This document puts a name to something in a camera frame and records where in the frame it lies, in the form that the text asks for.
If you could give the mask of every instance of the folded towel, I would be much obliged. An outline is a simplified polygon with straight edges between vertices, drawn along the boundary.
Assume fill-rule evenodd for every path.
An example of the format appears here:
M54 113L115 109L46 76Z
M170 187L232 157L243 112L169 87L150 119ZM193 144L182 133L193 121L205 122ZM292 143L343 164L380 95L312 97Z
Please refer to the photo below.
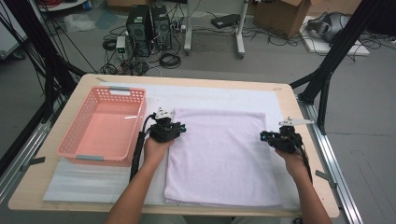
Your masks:
M177 108L174 121L187 131L169 148L168 202L281 205L263 113Z

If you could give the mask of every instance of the pink plastic basket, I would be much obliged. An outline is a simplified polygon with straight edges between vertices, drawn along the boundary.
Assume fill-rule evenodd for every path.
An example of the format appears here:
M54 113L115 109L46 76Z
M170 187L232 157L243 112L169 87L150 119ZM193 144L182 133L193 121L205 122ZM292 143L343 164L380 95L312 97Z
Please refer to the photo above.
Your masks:
M130 166L145 112L143 89L93 87L57 154L79 164Z

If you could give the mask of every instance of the gray floor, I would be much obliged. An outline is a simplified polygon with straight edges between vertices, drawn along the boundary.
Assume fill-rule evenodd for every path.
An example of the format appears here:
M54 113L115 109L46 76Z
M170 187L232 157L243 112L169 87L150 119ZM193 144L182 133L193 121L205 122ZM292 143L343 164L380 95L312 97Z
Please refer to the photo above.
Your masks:
M71 12L83 11L75 8L65 13ZM109 15L114 19L108 20L107 25L102 24L102 29L70 34L98 69L104 63L102 37L111 28L122 25L125 19L111 17L100 8L87 14L94 21ZM201 18L197 22L210 26L209 19ZM71 62L91 71L64 36L62 39ZM192 47L190 56L180 52L182 64L178 69L159 68L162 76L291 83L313 72L323 60L321 56L307 53L303 43L296 47L275 46L267 42L266 35L257 35L253 40L245 38L247 54L243 60L235 54L235 40L229 35L194 33ZM396 112L393 88L396 51L386 47L369 50L369 57L358 57L356 62L345 58L337 68L330 88L326 130L363 222L390 224L396 223L396 175L392 172L396 158L392 118ZM147 72L147 76L159 75L155 69ZM41 105L43 96L28 60L0 62L0 92L2 156ZM11 211L7 208L8 199L9 196L1 203L0 223L52 223L55 218L58 223L98 223L106 216L103 213ZM212 223L226 220L219 218ZM189 222L210 223L193 217ZM340 216L334 223L346 221Z

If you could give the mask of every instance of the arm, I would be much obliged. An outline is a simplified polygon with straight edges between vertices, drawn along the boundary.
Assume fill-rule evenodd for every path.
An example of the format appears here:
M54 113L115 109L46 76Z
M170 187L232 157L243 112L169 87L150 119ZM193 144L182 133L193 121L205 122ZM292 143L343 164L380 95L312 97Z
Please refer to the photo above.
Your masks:
M332 223L309 179L302 156L278 149L276 153L285 160L286 168L297 186L304 224Z
M138 223L151 179L172 143L161 144L152 138L146 140L143 165L111 208L105 224Z

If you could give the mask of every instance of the wooden table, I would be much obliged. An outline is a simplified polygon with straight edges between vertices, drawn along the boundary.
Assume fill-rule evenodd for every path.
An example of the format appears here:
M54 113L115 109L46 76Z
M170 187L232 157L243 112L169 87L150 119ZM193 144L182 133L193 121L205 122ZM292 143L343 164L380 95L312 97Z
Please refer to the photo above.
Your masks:
M291 87L287 84L256 83L240 81L204 80L166 77L123 77L105 75L86 75L78 83L75 91L52 127L46 141L36 157L46 157L44 163L32 165L26 172L21 183L8 202L10 209L15 210L46 210L46 211L93 211L108 212L112 203L56 203L42 200L52 179L59 158L56 148L59 146L74 116L92 86L101 82L138 83L150 85L171 85L184 87L224 88L254 91L273 91L276 94L283 115L302 118ZM318 158L311 135L306 126L296 126L296 132L304 139L306 151L310 159L313 174L323 168ZM314 175L314 187L330 217L338 217L339 209L332 194L329 183ZM145 205L143 213L206 215L206 216L275 216L297 217L299 208L294 209L252 209L252 208L214 208L205 206L176 206L172 204Z

